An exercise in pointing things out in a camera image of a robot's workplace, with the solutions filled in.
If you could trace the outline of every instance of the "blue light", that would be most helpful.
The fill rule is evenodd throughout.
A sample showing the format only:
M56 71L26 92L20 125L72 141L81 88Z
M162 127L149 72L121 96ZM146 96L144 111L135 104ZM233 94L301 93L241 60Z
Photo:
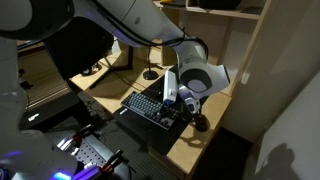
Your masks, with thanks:
M56 180L71 180L71 176L63 174L61 172L57 172L53 175L54 179Z

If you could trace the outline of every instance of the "desk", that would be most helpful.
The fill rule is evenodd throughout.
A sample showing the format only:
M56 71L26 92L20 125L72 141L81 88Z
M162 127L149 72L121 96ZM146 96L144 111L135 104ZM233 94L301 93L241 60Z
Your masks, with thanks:
M107 70L106 64L101 62L104 68L102 71ZM143 72L147 69L148 64L146 61L139 59L133 59L133 69L128 71L121 71L109 74L102 80L94 89L89 89L90 81L94 82L98 78L96 74L88 77L81 77L80 75L75 76L71 81L81 88L88 95L93 97L98 103L100 103L106 110L110 113L115 112L121 107L120 102L124 100L132 91L144 90L146 87L150 86L154 81L147 81L143 78ZM166 71L164 69L152 68L160 76L164 75ZM218 131L220 127L220 120L227 109L231 97L223 94L216 93L211 95L202 108L202 113L209 120L208 131L202 133L198 132L194 128L194 124L189 124L186 129L182 132L179 139L175 142L171 150L166 156L160 156L156 152L152 154L157 156L165 165L169 166L171 170L180 178L187 178L188 175L192 175L198 160L204 153L208 143L213 138L214 134Z

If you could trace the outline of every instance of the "desk surface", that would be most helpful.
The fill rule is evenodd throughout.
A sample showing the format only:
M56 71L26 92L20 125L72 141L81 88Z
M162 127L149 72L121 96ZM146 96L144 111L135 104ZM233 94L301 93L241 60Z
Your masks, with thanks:
M114 61L118 55L119 54L110 56L108 59L113 60L111 63L117 64L118 60L117 62ZM125 53L120 54L119 64L125 61L123 60L125 57ZM120 102L130 93L133 91L142 91L155 82L147 81L143 78L143 72L147 70L148 67L146 61L134 59L133 70L110 73L95 88L89 89L88 87L101 76L103 72L108 70L106 63L101 61L100 64L103 66L101 72L99 71L88 77L77 75L73 77L71 81L111 113L121 107ZM166 68L162 70L158 68L152 69L158 72L160 76L164 75L166 71ZM211 95L202 108L203 115L205 115L209 121L209 129L206 132L198 132L194 128L194 124L190 123L167 154L167 159L178 166L184 173L190 174L204 153L208 143L219 129L220 120L230 101L231 97L223 93Z

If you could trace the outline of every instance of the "wooden cabinet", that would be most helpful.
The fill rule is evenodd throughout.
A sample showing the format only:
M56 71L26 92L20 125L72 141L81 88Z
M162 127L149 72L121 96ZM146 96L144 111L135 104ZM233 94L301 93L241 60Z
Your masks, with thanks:
M243 0L235 10L202 9L197 7L195 0L186 0L186 7L166 6L160 1L154 3L188 34L205 41L210 52L209 63L226 66L231 85L223 92L232 96L250 62L272 0L261 1L259 7ZM234 39L236 33L244 33L246 37ZM177 61L170 47L163 47L161 54L162 65Z

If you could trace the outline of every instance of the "keyboard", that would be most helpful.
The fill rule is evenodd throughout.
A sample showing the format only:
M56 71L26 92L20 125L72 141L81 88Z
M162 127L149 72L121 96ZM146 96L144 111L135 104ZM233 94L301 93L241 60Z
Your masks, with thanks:
M180 115L179 111L164 107L162 103L136 92L126 97L121 105L166 130Z

